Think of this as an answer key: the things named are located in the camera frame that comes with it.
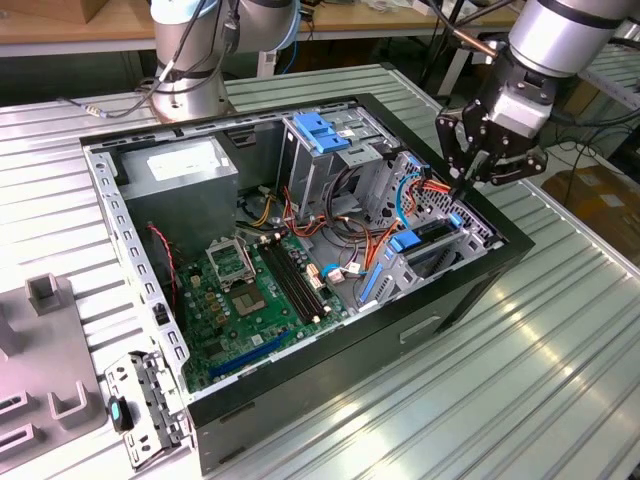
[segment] side panel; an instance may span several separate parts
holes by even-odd
[[[453,325],[506,270],[505,265],[422,305],[402,319],[389,319],[385,328],[263,394],[253,399],[247,397],[246,403],[238,408],[200,425],[197,436],[202,473],[229,461]],[[355,326],[346,327],[343,333]],[[316,343],[323,340],[330,339],[325,337]],[[218,402],[225,402],[225,390],[214,394],[219,397]],[[197,409],[190,411],[200,417]]]

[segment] motherboard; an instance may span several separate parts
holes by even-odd
[[[184,367],[194,392],[273,352],[314,335],[347,316],[328,288],[314,288],[313,265],[297,238],[248,246],[239,240],[255,277],[230,287],[222,278],[244,271],[245,261],[225,248],[178,269],[183,294],[183,335],[191,358]]]

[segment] red cable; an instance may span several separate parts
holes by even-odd
[[[151,230],[153,233],[155,233],[156,235],[158,235],[158,237],[160,237],[160,240],[162,241],[162,244],[164,245],[164,249],[167,252],[167,257],[169,257],[169,270],[171,271],[171,294],[173,296],[173,298],[172,298],[172,309],[175,311],[175,309],[176,309],[176,295],[177,295],[177,292],[176,292],[176,270],[175,270],[175,268],[173,266],[173,255],[171,255],[171,249],[169,248],[169,242],[164,237],[162,232],[160,232],[160,230],[158,230],[153,225],[147,225],[147,228],[149,230]]]

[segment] pcie slot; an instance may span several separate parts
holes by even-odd
[[[280,346],[282,345],[282,341],[286,339],[290,333],[290,331],[283,332],[270,342],[267,342],[264,345],[259,346],[258,348],[254,348],[250,352],[243,353],[233,360],[229,360],[228,362],[223,363],[222,365],[219,365],[217,367],[210,368],[209,376],[214,379],[215,377],[219,377],[220,375],[226,375],[233,370],[248,365],[254,360],[259,359],[260,357],[268,355],[269,353],[280,348]]]
[[[261,256],[305,325],[324,315],[322,304],[280,245],[265,245]]]

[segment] metal table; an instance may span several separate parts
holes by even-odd
[[[580,77],[631,110],[640,108],[636,82],[640,78],[640,52],[606,45]]]
[[[372,92],[437,149],[437,104],[380,66],[239,80],[240,111]],[[123,109],[137,97],[93,99]],[[150,125],[57,103],[0,109],[0,289],[68,275],[98,378],[148,348],[77,138]],[[487,192],[536,242],[451,330],[278,432],[212,478],[626,478],[640,459],[640,272],[528,182]],[[105,424],[6,480],[128,478]],[[140,475],[197,478],[185,448]]]

